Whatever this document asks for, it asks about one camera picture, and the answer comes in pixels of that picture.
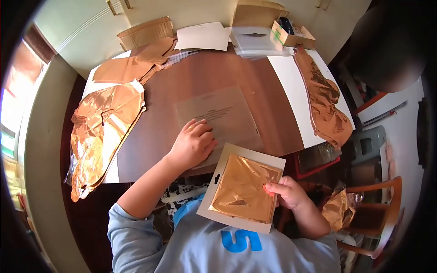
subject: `wooden table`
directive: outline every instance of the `wooden table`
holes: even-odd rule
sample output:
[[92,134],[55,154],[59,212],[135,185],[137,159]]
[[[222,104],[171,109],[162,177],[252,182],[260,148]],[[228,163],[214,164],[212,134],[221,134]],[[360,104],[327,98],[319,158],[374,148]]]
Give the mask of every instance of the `wooden table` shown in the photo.
[[180,131],[176,102],[231,86],[239,86],[244,94],[264,144],[262,152],[283,156],[304,148],[293,110],[267,58],[241,58],[232,46],[226,52],[204,49],[157,72],[145,84],[147,111],[118,153],[120,182],[135,182],[170,151]]

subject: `light blue t-shirt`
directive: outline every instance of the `light blue t-shirt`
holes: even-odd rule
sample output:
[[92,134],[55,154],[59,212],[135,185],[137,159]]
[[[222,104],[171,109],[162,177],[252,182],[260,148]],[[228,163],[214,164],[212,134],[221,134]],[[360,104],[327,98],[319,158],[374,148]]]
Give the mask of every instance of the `light blue t-shirt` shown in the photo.
[[270,234],[233,228],[197,215],[200,202],[190,201],[177,211],[167,245],[153,229],[153,215],[138,219],[115,203],[108,225],[113,271],[340,272],[332,234],[316,241],[290,240],[274,228]]

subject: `hand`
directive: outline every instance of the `hand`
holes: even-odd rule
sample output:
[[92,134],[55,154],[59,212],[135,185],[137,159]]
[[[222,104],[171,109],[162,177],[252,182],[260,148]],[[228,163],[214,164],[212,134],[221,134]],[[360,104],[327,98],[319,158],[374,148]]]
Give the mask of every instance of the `hand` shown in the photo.
[[198,122],[192,119],[182,128],[165,158],[181,172],[197,166],[218,143],[211,130],[205,119]]
[[310,198],[302,187],[289,176],[282,177],[278,184],[267,183],[266,190],[277,193],[277,200],[283,207],[295,210],[300,207],[301,204],[305,204]]

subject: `gray chair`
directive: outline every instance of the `gray chair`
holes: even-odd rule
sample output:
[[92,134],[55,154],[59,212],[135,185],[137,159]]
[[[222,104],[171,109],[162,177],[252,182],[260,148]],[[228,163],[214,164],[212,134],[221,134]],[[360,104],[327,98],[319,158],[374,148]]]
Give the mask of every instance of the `gray chair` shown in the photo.
[[375,128],[353,133],[347,142],[354,145],[355,159],[352,166],[358,165],[379,155],[379,148],[385,143],[384,126],[379,125]]

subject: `printed graphic on shirt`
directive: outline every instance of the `printed graphic on shirt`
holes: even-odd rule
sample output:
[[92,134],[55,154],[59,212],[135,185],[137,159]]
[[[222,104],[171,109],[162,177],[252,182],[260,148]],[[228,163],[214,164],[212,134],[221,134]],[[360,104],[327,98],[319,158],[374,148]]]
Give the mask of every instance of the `printed graphic on shirt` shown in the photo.
[[260,238],[258,236],[258,233],[256,232],[251,232],[244,229],[237,230],[235,232],[236,243],[232,242],[232,235],[229,231],[222,230],[221,233],[222,233],[222,244],[230,252],[238,253],[244,251],[247,248],[246,237],[248,237],[250,241],[250,250],[252,251],[263,250],[261,246]]

